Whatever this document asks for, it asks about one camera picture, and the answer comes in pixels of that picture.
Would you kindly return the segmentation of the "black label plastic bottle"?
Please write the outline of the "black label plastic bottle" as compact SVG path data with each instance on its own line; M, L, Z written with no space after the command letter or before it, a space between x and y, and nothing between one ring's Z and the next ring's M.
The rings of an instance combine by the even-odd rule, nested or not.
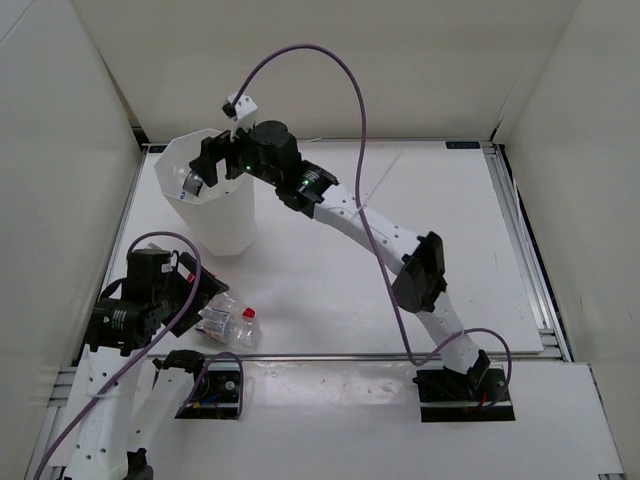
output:
M182 183L183 195L198 197L204 185L204 180L195 171L190 170Z

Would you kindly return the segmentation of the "clear unlabelled plastic bottle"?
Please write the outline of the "clear unlabelled plastic bottle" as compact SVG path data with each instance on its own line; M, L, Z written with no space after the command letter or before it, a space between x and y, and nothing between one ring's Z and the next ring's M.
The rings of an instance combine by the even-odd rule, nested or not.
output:
M180 195L179 195L179 199L181 201L190 203L190 204L200 204L200 198L196 195L193 195L191 193L188 193L186 191L183 191Z

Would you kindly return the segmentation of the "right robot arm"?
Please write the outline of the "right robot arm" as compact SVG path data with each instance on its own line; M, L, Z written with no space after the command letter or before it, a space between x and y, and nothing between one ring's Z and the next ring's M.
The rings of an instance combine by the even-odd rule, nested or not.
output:
M293 211L328 225L371 252L379 263L395 312L412 313L434 341L443 362L437 388L455 400L472 400L486 384L489 359L465 333L447 293L443 241L403 229L364 206L337 177L304 159L287 127L265 121L250 131L207 136L190 161L186 192L199 195L225 177L250 175L275 189Z

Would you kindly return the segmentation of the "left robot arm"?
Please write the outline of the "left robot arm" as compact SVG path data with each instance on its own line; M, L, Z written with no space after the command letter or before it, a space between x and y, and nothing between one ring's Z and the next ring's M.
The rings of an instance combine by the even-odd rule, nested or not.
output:
M184 334L200 310L227 285L201 265L198 254L148 247L131 250L126 274L101 294L85 337L87 404L76 428L67 479L151 479L148 432L177 410L162 399L133 413L146 354L164 336Z

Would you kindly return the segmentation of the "white octagonal bin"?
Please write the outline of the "white octagonal bin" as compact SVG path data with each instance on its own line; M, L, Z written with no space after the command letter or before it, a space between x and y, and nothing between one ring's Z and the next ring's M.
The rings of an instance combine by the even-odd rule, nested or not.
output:
M206 185L198 196L200 204L179 199L182 183L190 171L188 163L200 153L200 142L220 132L204 129L176 137L155 163L154 169L161 192L196 240L216 256L235 256L244 252L256 239L254 179L242 175L225 179L225 164L217 164L218 183Z

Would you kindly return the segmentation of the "red label plastic bottle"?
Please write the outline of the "red label plastic bottle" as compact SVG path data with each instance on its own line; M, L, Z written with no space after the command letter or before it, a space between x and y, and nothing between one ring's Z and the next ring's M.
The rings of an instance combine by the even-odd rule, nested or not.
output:
M253 321L256 317L255 310L233 290L227 290L217 294L206 305L206 308L210 310L228 311L234 316L244 318L246 321Z

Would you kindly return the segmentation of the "white cap crushed bottle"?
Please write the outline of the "white cap crushed bottle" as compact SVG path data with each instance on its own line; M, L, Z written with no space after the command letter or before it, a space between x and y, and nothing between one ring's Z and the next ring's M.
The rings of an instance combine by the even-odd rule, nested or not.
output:
M253 351L259 346L262 331L257 319L246 321L228 311L210 310L206 306L199 312L201 320L194 329L201 335L228 345L232 349Z

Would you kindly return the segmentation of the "blue label sticker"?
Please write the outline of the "blue label sticker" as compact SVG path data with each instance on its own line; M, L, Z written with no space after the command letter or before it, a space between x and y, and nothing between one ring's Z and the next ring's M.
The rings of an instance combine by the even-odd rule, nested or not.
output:
M445 146L449 150L476 150L481 148L478 141L446 141Z

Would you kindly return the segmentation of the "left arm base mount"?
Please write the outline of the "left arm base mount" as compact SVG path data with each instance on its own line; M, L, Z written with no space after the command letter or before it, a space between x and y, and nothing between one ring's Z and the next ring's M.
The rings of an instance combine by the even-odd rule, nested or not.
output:
M241 413L243 378L235 362L216 362L208 367L196 393L175 419L238 420Z

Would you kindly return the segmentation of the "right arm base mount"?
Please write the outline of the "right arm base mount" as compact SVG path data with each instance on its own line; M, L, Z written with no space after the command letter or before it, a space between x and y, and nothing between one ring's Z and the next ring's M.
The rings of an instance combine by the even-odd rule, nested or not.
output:
M454 373L445 368L418 370L413 383L418 388L423 423L516 420L502 368L490 368L473 388L460 387L454 381Z

